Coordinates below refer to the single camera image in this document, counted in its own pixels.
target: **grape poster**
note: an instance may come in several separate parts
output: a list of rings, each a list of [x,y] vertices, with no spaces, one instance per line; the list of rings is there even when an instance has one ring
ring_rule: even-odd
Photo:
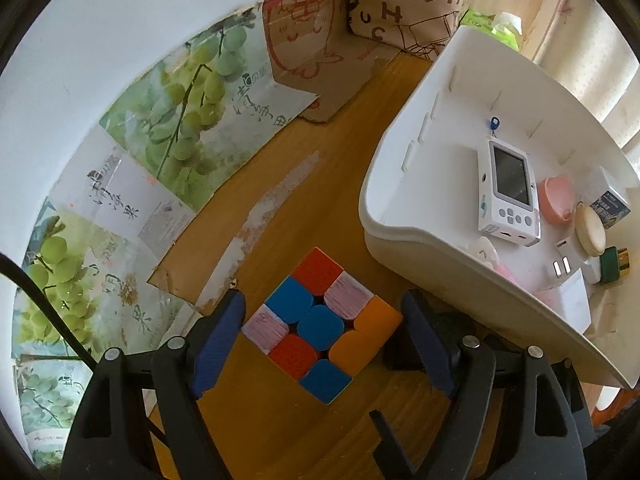
[[[274,81],[257,4],[158,62],[100,126],[197,212],[316,97]]]
[[[91,128],[22,268],[96,360],[185,330],[194,307],[147,280],[215,191],[316,97],[274,81],[258,3],[180,45]],[[12,355],[32,457],[55,468],[90,372],[21,290]]]
[[[99,360],[112,346],[155,349],[182,308],[191,305],[149,285],[157,263],[142,243],[125,240],[47,199],[23,269],[78,340]],[[13,354],[74,356],[27,295],[15,298]]]

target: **wooden round lid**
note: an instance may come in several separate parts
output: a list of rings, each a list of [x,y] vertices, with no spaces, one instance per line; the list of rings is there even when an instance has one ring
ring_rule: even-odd
[[[575,208],[575,233],[589,256],[600,256],[607,247],[607,235],[598,214],[580,202]]]

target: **pink bowl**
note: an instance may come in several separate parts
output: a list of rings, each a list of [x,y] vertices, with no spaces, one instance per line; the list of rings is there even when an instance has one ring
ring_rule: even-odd
[[[574,185],[566,175],[546,178],[538,183],[540,212],[547,222],[566,227],[574,221]]]

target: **white plastic tray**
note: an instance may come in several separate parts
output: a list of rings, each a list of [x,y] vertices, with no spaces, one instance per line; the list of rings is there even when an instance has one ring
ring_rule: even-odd
[[[532,248],[492,237],[522,288],[463,251],[479,237],[478,156],[497,136],[532,156],[536,179],[606,168],[629,190],[632,213],[607,232],[607,244],[639,254],[640,182],[600,123],[539,67],[493,38],[462,27],[389,126],[360,195],[367,247],[383,265],[430,290],[521,346],[551,360],[570,357],[581,380],[631,387],[640,376],[640,284],[634,268],[609,291],[612,326],[593,342],[530,293],[548,285],[554,244],[566,233],[546,222]]]

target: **fabric bag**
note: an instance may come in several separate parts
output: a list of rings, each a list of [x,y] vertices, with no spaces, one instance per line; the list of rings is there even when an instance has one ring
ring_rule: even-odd
[[[351,0],[354,34],[434,61],[458,28],[469,0]]]

